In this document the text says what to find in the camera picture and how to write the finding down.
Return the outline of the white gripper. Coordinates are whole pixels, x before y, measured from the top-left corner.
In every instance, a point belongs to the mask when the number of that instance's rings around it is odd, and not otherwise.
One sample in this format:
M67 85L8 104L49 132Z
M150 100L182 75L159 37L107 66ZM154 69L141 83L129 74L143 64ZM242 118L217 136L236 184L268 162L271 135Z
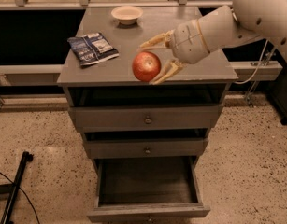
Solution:
M158 34L142 43L139 51L152 49L169 49L177 60L169 60L160 73L150 81L151 85L165 82L180 72L185 64L195 64L209 56L210 51L201 32L198 20L180 24L174 31Z

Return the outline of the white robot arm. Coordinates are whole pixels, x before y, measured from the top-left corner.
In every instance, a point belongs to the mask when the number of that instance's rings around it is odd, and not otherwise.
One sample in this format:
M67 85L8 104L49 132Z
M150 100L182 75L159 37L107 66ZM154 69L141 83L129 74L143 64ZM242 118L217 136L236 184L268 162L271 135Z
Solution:
M287 62L287 0L232 0L209 14L178 25L140 45L141 51L170 49L174 58L151 80L160 84L185 65L213 51L238 47L257 38L268 40Z

